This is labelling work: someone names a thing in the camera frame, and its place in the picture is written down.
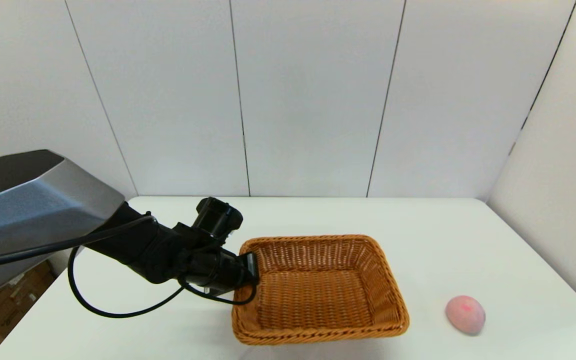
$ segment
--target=black cable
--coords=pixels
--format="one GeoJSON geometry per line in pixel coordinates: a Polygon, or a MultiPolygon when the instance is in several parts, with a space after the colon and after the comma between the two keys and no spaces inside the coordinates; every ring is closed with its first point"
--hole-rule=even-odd
{"type": "Polygon", "coordinates": [[[18,262],[19,260],[30,259],[34,258],[35,256],[39,255],[46,255],[50,253],[54,253],[55,251],[66,250],[73,247],[83,246],[86,244],[90,244],[93,242],[97,242],[99,240],[108,239],[110,237],[114,237],[124,231],[138,225],[144,223],[145,221],[154,220],[156,221],[154,216],[145,215],[138,219],[134,219],[133,221],[121,224],[119,226],[109,228],[108,230],[92,232],[88,235],[83,235],[82,237],[76,237],[74,239],[69,239],[65,241],[61,241],[58,243],[50,243],[44,244],[41,246],[37,246],[34,248],[28,248],[25,250],[20,251],[13,251],[9,253],[5,253],[0,255],[0,265],[8,264],[12,262],[18,262]]]}
{"type": "Polygon", "coordinates": [[[205,292],[201,292],[198,289],[195,289],[194,287],[190,286],[190,284],[186,281],[185,278],[181,278],[181,280],[179,280],[179,283],[181,283],[182,289],[186,289],[189,292],[192,292],[193,294],[195,294],[196,296],[200,296],[200,297],[203,297],[204,299],[208,299],[208,300],[218,301],[219,303],[226,303],[229,305],[246,305],[246,304],[250,303],[255,298],[255,296],[257,294],[257,286],[252,285],[252,293],[250,294],[250,296],[246,300],[235,301],[235,300],[228,300],[227,298],[220,298],[217,296],[213,296],[211,294],[206,294],[205,292]]]}
{"type": "Polygon", "coordinates": [[[112,312],[105,312],[103,310],[100,310],[100,309],[94,307],[93,305],[90,305],[90,303],[88,301],[86,301],[86,299],[83,298],[82,294],[80,293],[80,290],[77,289],[77,284],[75,283],[74,265],[75,265],[75,257],[77,256],[77,250],[79,248],[80,248],[79,246],[76,246],[75,248],[73,248],[71,253],[70,253],[70,257],[68,258],[68,283],[70,284],[70,289],[72,290],[72,293],[74,294],[77,301],[79,301],[79,303],[84,308],[89,310],[89,312],[97,314],[101,317],[113,318],[113,319],[125,319],[125,318],[132,318],[132,317],[137,317],[139,315],[143,315],[146,313],[150,313],[151,311],[166,305],[166,303],[168,303],[169,301],[174,299],[176,296],[178,296],[179,293],[182,292],[182,290],[184,289],[183,287],[180,287],[178,290],[173,292],[169,297],[165,298],[163,301],[161,301],[160,303],[157,303],[156,305],[150,306],[148,309],[139,310],[139,311],[135,311],[135,312],[128,312],[125,314],[115,314],[112,312]]]}

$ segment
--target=wicker basket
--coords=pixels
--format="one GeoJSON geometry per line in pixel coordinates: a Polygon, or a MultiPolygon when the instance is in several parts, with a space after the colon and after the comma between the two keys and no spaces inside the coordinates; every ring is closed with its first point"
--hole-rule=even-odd
{"type": "MultiPolygon", "coordinates": [[[[234,306],[232,329],[253,346],[395,337],[409,314],[386,256],[366,235],[259,237],[260,284],[247,305],[234,306]]],[[[235,291],[235,300],[251,294],[235,291]]]]}

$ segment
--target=white wall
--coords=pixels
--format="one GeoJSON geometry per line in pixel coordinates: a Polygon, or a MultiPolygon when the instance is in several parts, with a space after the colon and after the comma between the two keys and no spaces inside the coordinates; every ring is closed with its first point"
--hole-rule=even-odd
{"type": "Polygon", "coordinates": [[[371,197],[487,200],[574,0],[409,0],[371,197]]]}
{"type": "Polygon", "coordinates": [[[66,4],[0,0],[0,150],[39,149],[137,194],[66,4]]]}
{"type": "Polygon", "coordinates": [[[576,291],[576,9],[489,205],[576,291]]]}
{"type": "Polygon", "coordinates": [[[486,199],[573,4],[0,0],[0,150],[127,198],[486,199]]]}

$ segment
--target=white table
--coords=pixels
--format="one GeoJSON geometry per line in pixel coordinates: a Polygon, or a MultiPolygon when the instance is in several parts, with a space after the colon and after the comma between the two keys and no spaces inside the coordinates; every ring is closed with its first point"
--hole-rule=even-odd
{"type": "MultiPolygon", "coordinates": [[[[138,197],[169,227],[192,224],[200,198],[138,197]]],[[[576,360],[576,294],[521,237],[473,199],[225,198],[244,215],[226,243],[237,252],[254,237],[361,233],[382,246],[410,313],[400,337],[318,344],[246,346],[231,328],[231,306],[182,292],[164,307],[130,319],[96,316],[80,306],[66,273],[0,346],[0,360],[530,359],[576,360]],[[479,336],[446,320],[450,298],[482,303],[479,336]]],[[[153,285],[91,250],[78,256],[82,294],[111,312],[164,299],[174,281],[153,285]]]]}

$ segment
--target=panel seam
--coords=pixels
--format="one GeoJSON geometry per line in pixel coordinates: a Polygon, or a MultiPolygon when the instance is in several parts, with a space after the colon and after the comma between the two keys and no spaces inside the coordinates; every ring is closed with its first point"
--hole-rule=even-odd
{"type": "Polygon", "coordinates": [[[237,95],[239,97],[239,116],[241,119],[241,137],[244,142],[244,160],[246,162],[246,180],[248,186],[248,196],[251,196],[250,191],[250,173],[248,166],[248,151],[246,149],[246,130],[244,129],[244,111],[242,108],[242,87],[240,86],[240,66],[237,62],[237,44],[235,43],[235,21],[233,19],[233,1],[228,0],[228,7],[230,8],[230,28],[232,30],[232,48],[235,53],[235,71],[237,73],[237,95]]]}
{"type": "Polygon", "coordinates": [[[564,35],[566,35],[566,30],[568,29],[568,25],[570,24],[570,19],[572,19],[572,14],[575,11],[576,7],[576,0],[574,0],[574,4],[572,5],[572,9],[570,9],[570,14],[566,21],[566,26],[564,27],[563,32],[561,33],[561,37],[559,38],[559,42],[557,43],[557,47],[555,48],[555,53],[552,55],[552,59],[550,59],[550,64],[548,64],[548,68],[546,69],[546,74],[543,76],[543,80],[541,80],[541,84],[539,85],[539,89],[537,90],[537,94],[535,94],[534,99],[532,100],[532,104],[530,105],[530,109],[528,110],[528,114],[526,114],[526,118],[523,120],[521,125],[520,131],[524,129],[526,126],[526,121],[528,121],[528,117],[530,116],[530,112],[533,111],[533,107],[535,107],[535,103],[537,102],[537,98],[539,98],[539,93],[542,92],[542,88],[544,87],[544,83],[546,82],[546,78],[548,78],[548,73],[551,71],[551,67],[555,62],[555,57],[557,57],[557,52],[560,50],[560,46],[562,45],[562,41],[564,40],[564,35]]]}
{"type": "Polygon", "coordinates": [[[73,20],[73,14],[71,14],[71,9],[68,7],[68,0],[63,0],[64,4],[66,4],[66,10],[68,10],[68,16],[70,17],[70,23],[72,24],[72,29],[75,31],[75,36],[77,37],[77,43],[79,44],[79,48],[81,49],[81,54],[84,57],[84,62],[86,63],[86,68],[88,73],[90,74],[90,79],[92,80],[92,84],[94,86],[94,91],[96,91],[96,96],[99,98],[99,103],[101,104],[101,109],[103,109],[103,114],[105,115],[105,120],[108,121],[108,126],[110,127],[110,132],[112,132],[112,137],[114,137],[114,142],[117,144],[117,149],[119,150],[119,155],[121,155],[121,159],[123,160],[124,166],[126,166],[126,171],[128,171],[128,177],[130,178],[130,182],[132,183],[132,188],[134,189],[135,194],[139,196],[139,191],[137,191],[137,185],[135,185],[135,180],[133,178],[133,174],[130,171],[130,167],[128,167],[128,162],[126,162],[126,157],[124,152],[122,151],[121,145],[119,145],[119,140],[117,139],[117,134],[115,133],[115,129],[113,128],[112,123],[110,123],[110,117],[108,116],[108,112],[106,111],[106,105],[104,105],[104,101],[101,98],[101,94],[99,93],[99,88],[97,87],[97,83],[95,82],[95,78],[92,75],[92,70],[90,69],[90,64],[86,57],[86,52],[82,46],[82,41],[80,40],[80,35],[77,32],[77,27],[75,26],[75,22],[73,20]]]}
{"type": "Polygon", "coordinates": [[[397,59],[397,50],[400,47],[400,38],[402,38],[402,27],[404,24],[404,15],[406,14],[406,3],[408,0],[404,0],[404,5],[401,9],[401,19],[399,21],[399,28],[397,30],[397,41],[395,43],[395,51],[392,55],[392,65],[390,66],[390,76],[388,77],[388,87],[386,87],[386,98],[383,101],[383,110],[381,112],[381,121],[379,122],[379,132],[377,133],[377,143],[374,148],[374,155],[372,157],[372,166],[370,167],[370,177],[368,178],[368,189],[366,189],[366,198],[370,193],[370,186],[373,182],[373,172],[375,171],[375,161],[377,160],[377,150],[379,149],[379,139],[382,136],[382,127],[384,126],[384,116],[386,115],[386,105],[388,105],[388,94],[391,91],[391,81],[393,80],[393,71],[395,69],[395,59],[397,59]]]}

